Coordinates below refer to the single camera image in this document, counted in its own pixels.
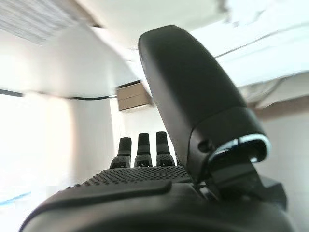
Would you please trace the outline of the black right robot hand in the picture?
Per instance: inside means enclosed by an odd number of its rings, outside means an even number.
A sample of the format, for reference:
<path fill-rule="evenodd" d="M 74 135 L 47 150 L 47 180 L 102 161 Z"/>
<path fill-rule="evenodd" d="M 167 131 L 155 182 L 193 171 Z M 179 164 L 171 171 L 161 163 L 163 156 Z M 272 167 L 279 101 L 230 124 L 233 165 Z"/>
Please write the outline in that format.
<path fill-rule="evenodd" d="M 175 25 L 142 34 L 139 56 L 179 165 L 157 134 L 157 165 L 127 138 L 110 169 L 40 204 L 22 232 L 294 232 L 280 182 L 254 167 L 271 143 L 210 52 Z"/>

